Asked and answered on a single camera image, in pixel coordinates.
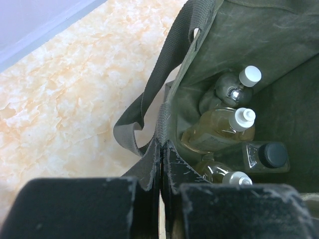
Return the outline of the clear bottle black cap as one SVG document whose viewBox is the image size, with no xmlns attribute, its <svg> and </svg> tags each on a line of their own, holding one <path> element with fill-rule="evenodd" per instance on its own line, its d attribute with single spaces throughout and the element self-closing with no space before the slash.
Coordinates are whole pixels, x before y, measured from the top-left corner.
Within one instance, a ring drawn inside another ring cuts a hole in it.
<svg viewBox="0 0 319 239">
<path fill-rule="evenodd" d="M 247 174 L 286 173 L 290 170 L 288 152 L 281 142 L 241 142 L 214 152 L 213 159 Z"/>
</svg>

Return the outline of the silver bottle white cap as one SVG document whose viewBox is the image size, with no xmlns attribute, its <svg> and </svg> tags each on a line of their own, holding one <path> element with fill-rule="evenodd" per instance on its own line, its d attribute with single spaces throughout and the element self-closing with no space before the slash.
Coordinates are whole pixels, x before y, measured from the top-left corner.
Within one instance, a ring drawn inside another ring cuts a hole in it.
<svg viewBox="0 0 319 239">
<path fill-rule="evenodd" d="M 262 79 L 256 66 L 247 66 L 240 73 L 222 74 L 215 84 L 203 95 L 199 102 L 199 112 L 229 107 L 237 108 L 248 104 L 254 94 L 253 87 Z"/>
</svg>

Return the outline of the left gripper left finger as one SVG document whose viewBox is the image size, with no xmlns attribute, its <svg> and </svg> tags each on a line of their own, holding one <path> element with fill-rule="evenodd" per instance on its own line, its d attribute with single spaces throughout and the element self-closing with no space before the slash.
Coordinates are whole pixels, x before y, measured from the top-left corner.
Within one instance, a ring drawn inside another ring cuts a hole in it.
<svg viewBox="0 0 319 239">
<path fill-rule="evenodd" d="M 121 177 L 37 178 L 18 193 L 3 239 L 157 239 L 161 145 Z"/>
</svg>

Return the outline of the amber bottle white cap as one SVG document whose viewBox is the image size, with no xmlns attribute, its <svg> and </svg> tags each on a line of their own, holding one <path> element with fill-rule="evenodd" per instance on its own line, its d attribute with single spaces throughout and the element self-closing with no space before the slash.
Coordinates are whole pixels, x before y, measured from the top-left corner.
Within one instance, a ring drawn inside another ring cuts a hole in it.
<svg viewBox="0 0 319 239">
<path fill-rule="evenodd" d="M 197 123 L 182 135 L 188 149 L 212 153 L 242 141 L 252 141 L 256 114 L 249 108 L 215 108 L 205 112 Z"/>
<path fill-rule="evenodd" d="M 245 162 L 240 156 L 207 154 L 194 169 L 203 179 L 213 184 L 253 185 L 252 179 L 245 173 Z"/>
</svg>

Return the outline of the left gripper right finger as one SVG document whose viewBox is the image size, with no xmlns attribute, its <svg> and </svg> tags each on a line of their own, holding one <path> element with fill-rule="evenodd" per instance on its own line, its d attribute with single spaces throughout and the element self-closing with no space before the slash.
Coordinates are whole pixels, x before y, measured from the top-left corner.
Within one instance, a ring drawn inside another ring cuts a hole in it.
<svg viewBox="0 0 319 239">
<path fill-rule="evenodd" d="M 169 239 L 316 239 L 297 190 L 285 184 L 234 186 L 204 180 L 178 154 L 162 147 L 165 230 Z"/>
</svg>

